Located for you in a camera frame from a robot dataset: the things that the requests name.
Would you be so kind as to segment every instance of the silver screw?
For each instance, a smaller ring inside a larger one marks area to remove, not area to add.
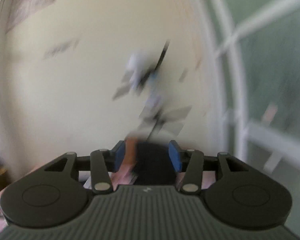
[[[99,182],[96,185],[94,185],[95,190],[105,191],[110,188],[110,184],[106,182]]]
[[[199,187],[195,184],[185,184],[183,185],[182,189],[186,192],[196,192]]]

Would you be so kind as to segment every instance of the white logo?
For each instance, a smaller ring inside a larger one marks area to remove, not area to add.
[[[148,192],[151,191],[151,190],[152,190],[151,188],[147,187],[147,188],[145,188],[143,191],[146,192],[146,193],[148,193]]]

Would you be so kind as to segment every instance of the beige wall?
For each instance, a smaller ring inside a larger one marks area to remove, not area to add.
[[[7,0],[3,12],[9,8]],[[1,23],[0,119],[13,145],[7,158],[14,156],[22,173],[67,151],[112,148],[139,125],[147,96],[112,101],[125,64],[139,49],[157,59],[166,39],[160,85],[167,107],[193,106],[178,140],[215,154],[213,81],[204,60],[195,70],[204,59],[197,28],[188,0],[56,0],[6,35]],[[47,50],[77,38],[75,49],[44,59]],[[185,67],[188,76],[179,83]]]

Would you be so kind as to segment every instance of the ribbed gray surface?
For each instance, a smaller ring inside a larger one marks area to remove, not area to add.
[[[296,240],[284,227],[249,232],[212,217],[197,197],[172,186],[120,186],[94,198],[79,217],[50,229],[7,227],[0,240]]]

